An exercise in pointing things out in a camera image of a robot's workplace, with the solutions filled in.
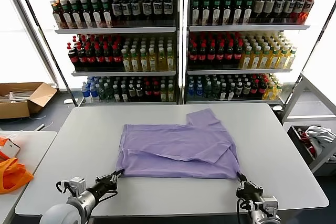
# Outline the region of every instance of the cardboard box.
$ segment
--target cardboard box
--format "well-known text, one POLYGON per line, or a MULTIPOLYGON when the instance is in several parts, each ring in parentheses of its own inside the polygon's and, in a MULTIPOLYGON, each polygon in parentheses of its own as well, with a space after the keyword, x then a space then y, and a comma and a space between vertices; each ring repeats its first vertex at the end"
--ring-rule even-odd
POLYGON ((0 119, 29 117, 39 112, 57 92, 56 89, 43 82, 0 84, 1 96, 7 95, 10 91, 25 90, 35 90, 27 101, 0 103, 0 119))

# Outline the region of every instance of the gray floor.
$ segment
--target gray floor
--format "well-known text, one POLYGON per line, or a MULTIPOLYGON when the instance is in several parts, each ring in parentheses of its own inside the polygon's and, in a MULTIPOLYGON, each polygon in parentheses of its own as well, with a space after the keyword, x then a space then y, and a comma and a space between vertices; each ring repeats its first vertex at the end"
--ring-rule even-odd
MULTIPOLYGON (((74 108, 72 104, 63 104, 64 99, 68 99, 67 93, 57 93, 56 96, 41 110, 38 114, 25 119, 0 120, 0 128, 2 130, 25 130, 32 131, 41 124, 45 124, 43 131, 58 132, 62 127, 65 119, 70 111, 74 108)), ((299 100, 301 108, 295 108, 295 115, 307 111, 307 106, 315 104, 321 106, 320 103, 312 101, 311 94, 306 93, 304 97, 299 100)), ((329 122, 328 126, 334 126, 336 122, 329 122)), ((288 224, 316 224, 316 223, 335 223, 336 220, 336 177, 326 176, 317 178, 319 184, 324 190, 329 199, 330 205, 327 208, 319 210, 306 210, 291 219, 288 224)), ((40 217, 19 217, 16 216, 12 224, 36 224, 39 223, 40 217)), ((194 217, 160 217, 160 218, 103 218, 96 219, 94 224, 119 223, 119 224, 145 224, 145 223, 196 223, 196 224, 236 224, 236 216, 194 216, 194 217)), ((244 216, 242 216, 242 224, 247 223, 244 216)))

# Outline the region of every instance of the purple cloth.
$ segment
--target purple cloth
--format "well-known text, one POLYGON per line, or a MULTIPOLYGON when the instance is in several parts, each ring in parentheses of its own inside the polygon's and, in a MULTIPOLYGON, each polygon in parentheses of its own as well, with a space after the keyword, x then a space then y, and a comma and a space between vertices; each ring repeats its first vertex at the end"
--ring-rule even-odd
POLYGON ((128 177, 236 178, 232 137, 211 109, 187 115, 186 125, 124 125, 116 170, 128 177))

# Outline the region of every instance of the white table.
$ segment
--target white table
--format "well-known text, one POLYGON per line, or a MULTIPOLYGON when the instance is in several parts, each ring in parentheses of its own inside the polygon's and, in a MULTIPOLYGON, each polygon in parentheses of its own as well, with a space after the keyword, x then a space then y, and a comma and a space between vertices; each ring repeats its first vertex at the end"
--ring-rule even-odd
MULTIPOLYGON (((263 103, 99 106, 75 108, 21 200, 18 215, 42 215, 65 203, 55 183, 115 169, 124 124, 185 124, 186 114, 211 108, 237 145, 241 170, 279 200, 279 209, 326 207, 329 202, 270 107, 263 103)), ((234 214, 238 181, 195 178, 120 178, 118 195, 93 217, 234 214)))
MULTIPOLYGON (((52 144, 56 132, 0 131, 0 135, 9 137, 20 146, 21 150, 17 154, 18 161, 20 164, 24 164, 29 172, 34 174, 52 144)), ((9 194, 0 195, 0 223, 10 223, 14 208, 25 188, 26 186, 23 186, 9 194)))

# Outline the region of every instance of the orange bag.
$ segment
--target orange bag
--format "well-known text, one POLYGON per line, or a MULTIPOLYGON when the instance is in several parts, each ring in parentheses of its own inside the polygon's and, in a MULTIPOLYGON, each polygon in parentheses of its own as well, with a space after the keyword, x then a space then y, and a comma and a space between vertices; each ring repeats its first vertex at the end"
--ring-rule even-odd
POLYGON ((10 193, 34 178, 25 165, 17 162, 17 158, 11 158, 0 163, 0 194, 10 193))

